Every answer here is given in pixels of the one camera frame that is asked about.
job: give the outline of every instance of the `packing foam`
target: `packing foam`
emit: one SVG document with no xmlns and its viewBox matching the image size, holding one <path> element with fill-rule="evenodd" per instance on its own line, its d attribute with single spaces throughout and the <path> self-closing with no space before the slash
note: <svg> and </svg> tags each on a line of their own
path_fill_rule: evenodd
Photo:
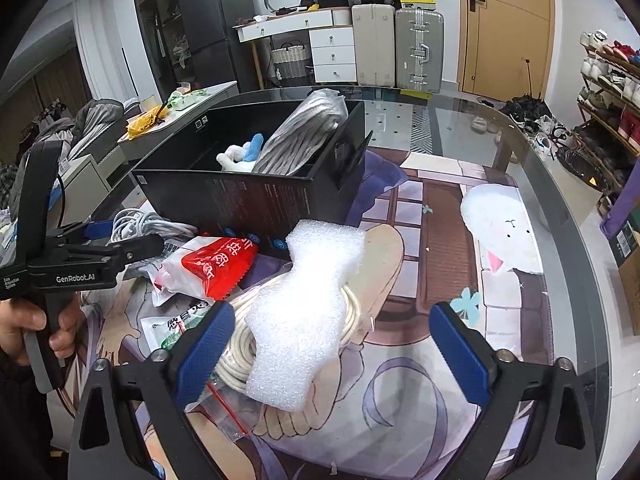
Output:
<svg viewBox="0 0 640 480">
<path fill-rule="evenodd" d="M 364 231 L 301 220 L 287 236 L 293 268 L 265 286 L 246 316 L 256 357 L 246 394 L 295 412 L 305 406 L 316 372 L 338 357 L 347 306 L 340 287 L 357 269 Z"/>
</svg>

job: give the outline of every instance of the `black sleeve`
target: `black sleeve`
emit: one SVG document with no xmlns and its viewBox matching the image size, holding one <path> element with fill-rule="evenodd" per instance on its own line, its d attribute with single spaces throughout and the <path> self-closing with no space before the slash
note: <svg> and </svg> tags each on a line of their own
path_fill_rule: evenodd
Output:
<svg viewBox="0 0 640 480">
<path fill-rule="evenodd" d="M 47 396 L 31 368 L 15 365 L 0 349 L 0 454 L 10 457 L 2 461 L 2 478 L 50 480 L 52 437 Z"/>
</svg>

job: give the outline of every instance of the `refrigerator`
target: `refrigerator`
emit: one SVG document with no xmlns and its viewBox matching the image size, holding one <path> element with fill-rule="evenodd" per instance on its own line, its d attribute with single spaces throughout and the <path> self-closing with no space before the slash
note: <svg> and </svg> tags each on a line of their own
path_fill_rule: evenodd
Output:
<svg viewBox="0 0 640 480">
<path fill-rule="evenodd" d="M 178 0 L 196 83 L 201 88 L 236 80 L 241 92 L 257 90 L 249 43 L 233 28 L 239 18 L 255 16 L 253 0 Z"/>
</svg>

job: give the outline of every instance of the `metal screw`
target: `metal screw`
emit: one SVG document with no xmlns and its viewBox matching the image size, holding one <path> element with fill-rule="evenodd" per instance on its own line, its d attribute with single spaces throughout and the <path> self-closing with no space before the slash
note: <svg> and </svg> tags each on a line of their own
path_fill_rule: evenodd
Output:
<svg viewBox="0 0 640 480">
<path fill-rule="evenodd" d="M 94 370 L 96 370 L 97 372 L 100 372 L 104 370 L 108 364 L 109 364 L 109 361 L 107 359 L 98 359 L 94 363 Z"/>
<path fill-rule="evenodd" d="M 574 369 L 574 365 L 572 362 L 566 357 L 561 357 L 558 359 L 558 366 L 562 368 L 562 370 L 571 371 Z"/>
<path fill-rule="evenodd" d="M 500 359 L 503 363 L 512 363 L 516 360 L 516 356 L 513 355 L 513 352 L 502 348 L 495 353 L 495 356 Z"/>
<path fill-rule="evenodd" d="M 154 350 L 151 354 L 151 360 L 156 363 L 161 363 L 166 361 L 169 357 L 169 352 L 164 348 L 159 348 L 158 350 Z"/>
</svg>

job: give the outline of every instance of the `silver suitcase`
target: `silver suitcase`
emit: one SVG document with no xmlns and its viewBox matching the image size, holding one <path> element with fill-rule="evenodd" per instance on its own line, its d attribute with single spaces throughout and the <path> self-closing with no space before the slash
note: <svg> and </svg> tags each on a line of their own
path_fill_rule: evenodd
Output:
<svg viewBox="0 0 640 480">
<path fill-rule="evenodd" d="M 443 15 L 425 9 L 396 10 L 398 88 L 439 92 L 443 57 Z"/>
<path fill-rule="evenodd" d="M 394 11 L 390 5 L 353 6 L 353 43 L 358 84 L 396 85 Z"/>
</svg>

